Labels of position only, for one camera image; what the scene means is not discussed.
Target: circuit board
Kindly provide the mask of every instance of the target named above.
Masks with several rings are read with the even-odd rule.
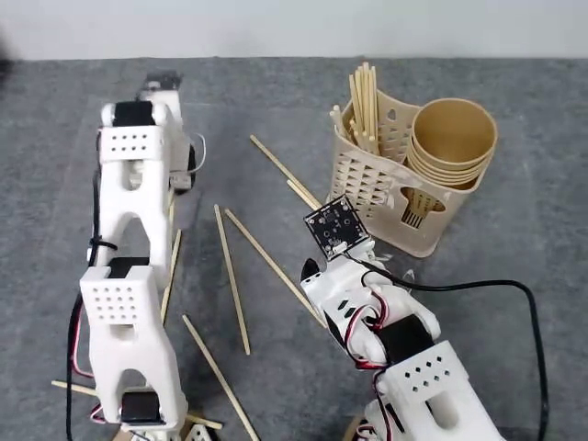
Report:
[[[345,195],[320,207],[306,216],[304,221],[328,261],[369,237]]]

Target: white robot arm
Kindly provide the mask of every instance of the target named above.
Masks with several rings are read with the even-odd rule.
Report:
[[[194,183],[194,151],[182,128],[178,86],[170,75],[159,81],[148,77],[137,100],[103,108],[97,144],[100,242],[97,249],[93,245],[95,264],[80,280],[104,418],[143,434],[136,439],[158,441],[179,440],[187,414],[159,307],[159,294],[170,282],[168,190],[190,189]],[[141,220],[149,256],[115,257],[132,218]],[[126,388],[121,379],[127,370],[141,373],[146,385]]]
[[[366,407],[362,436],[503,441],[451,344],[435,342],[440,328],[434,314],[360,265],[383,268],[374,258],[374,241],[354,217],[346,198],[339,198],[306,219],[330,261],[321,272],[309,259],[301,285],[356,366],[377,372],[378,398]]]

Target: white wall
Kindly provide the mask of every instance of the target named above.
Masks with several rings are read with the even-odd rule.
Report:
[[[28,60],[586,57],[583,0],[0,0]]]

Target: perforated basket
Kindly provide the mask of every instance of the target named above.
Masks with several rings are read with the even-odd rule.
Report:
[[[418,110],[378,91],[382,156],[359,149],[334,130],[330,198],[347,194],[372,235],[416,257],[427,257],[461,204],[480,185],[490,160],[462,189],[441,187],[407,168],[403,163]],[[346,126],[352,113],[349,103],[343,112]]]

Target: stacked paper cups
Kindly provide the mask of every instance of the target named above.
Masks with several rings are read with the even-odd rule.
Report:
[[[440,186],[471,188],[492,159],[497,138],[496,123],[483,107],[437,99],[414,116],[406,164]]]

